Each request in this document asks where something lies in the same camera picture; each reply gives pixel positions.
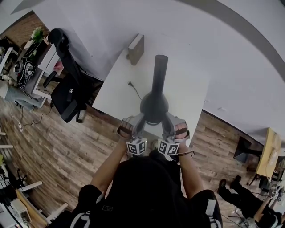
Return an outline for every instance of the wooden floor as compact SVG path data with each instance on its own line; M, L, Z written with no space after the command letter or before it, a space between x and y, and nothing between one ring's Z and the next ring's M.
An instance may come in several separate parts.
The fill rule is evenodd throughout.
M39 120L41 114L48 113L49 109L46 102L41 110L32 113L24 110L22 125L31 123L32 119ZM12 117L20 120L21 109L0 99L0 110L2 131L7 133L3 140L14 146L9 151L12 165L28 175L29 183L39 180L43 182L42 186L32 192L33 202L46 215L65 202L72 210L77 204L80 188L90 183L92 175L115 147L119 121L89 108L83 123L65 123L53 108L40 124L26 126L21 133L17 121ZM220 120L201 113L191 147L196 152L194 160L205 186L213 191L218 188L222 178L230 181L239 174L242 183L246 184L254 175L246 171L246 165L233 159L242 135ZM260 148L256 142L248 140L253 143L253 148ZM256 191L256 186L253 185L251 190ZM225 216L232 215L234 207L218 195L217 198L221 213ZM224 217L223 220L224 227L236 226Z

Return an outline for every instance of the black office chair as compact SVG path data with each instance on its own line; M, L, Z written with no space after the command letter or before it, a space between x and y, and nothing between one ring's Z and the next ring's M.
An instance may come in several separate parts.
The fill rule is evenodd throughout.
M51 82L60 82L51 93L52 101L65 122L70 122L76 115L76 121L79 120L81 110L86 110L88 100L92 93L101 85L95 87L94 84L99 80L84 74L80 70L80 66L75 62L69 52L69 40L63 31L59 28L53 29L48 40L54 44L57 49L57 54L61 62L69 73L63 78L56 78L56 72L53 71L44 82L44 88Z

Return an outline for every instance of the hand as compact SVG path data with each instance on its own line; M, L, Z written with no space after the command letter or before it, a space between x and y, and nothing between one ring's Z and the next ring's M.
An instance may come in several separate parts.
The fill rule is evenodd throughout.
M187 124L186 122L183 122L183 123L180 123L180 124L177 124L175 125L175 131L178 131L178 130L181 130L181 129L184 129L184 128L187 128ZM175 136L176 139L183 139L187 136L187 131L184 132L184 133L181 133L181 134L177 134Z
M119 130L120 136L126 139L131 139L132 137L131 132L133 131L134 126L122 120L120 127L123 129L123 130L122 129Z

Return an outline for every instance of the black shoe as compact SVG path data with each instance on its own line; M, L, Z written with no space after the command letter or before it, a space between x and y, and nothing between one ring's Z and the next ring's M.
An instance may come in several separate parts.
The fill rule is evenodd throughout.
M230 189L233 189L234 185L239 183L241 180L241 176L237 175L236 178L231 182Z
M220 181L220 183L219 183L219 188L218 188L218 191L217 191L218 194L219 194L221 188L226 187L226 183L227 183L227 180L226 180L226 179L222 179L222 180Z

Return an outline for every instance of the person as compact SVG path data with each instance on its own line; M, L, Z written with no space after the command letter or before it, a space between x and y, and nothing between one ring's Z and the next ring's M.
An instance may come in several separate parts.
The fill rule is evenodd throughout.
M270 197L264 202L261 201L250 190L244 188L240 181L241 177L237 175L230 184L230 188L237 192L235 194L226 188L226 179L222 179L219 184L218 194L223 200L239 208L246 219L252 218L260 228L274 228L285 221L285 214L275 212L268 206Z
M18 102L28 110L34 107L41 108L44 105L45 98L32 98L26 96L19 88L10 86L7 82L0 80L0 97L9 102Z
M126 122L121 126L133 129ZM185 127L186 124L179 124L175 129ZM185 138L186 134L176 138ZM121 130L120 135L130 139ZM185 142L178 150L178 154L184 154L179 156L180 166L166 160L157 148L149 156L134 156L120 163L126 151L126 142L120 139L90 185L80 190L72 213L63 212L49 227L223 227L214 192L204 189ZM187 198L181 192L180 172ZM208 208L209 200L215 204ZM212 210L211 215L206 214L207 208Z

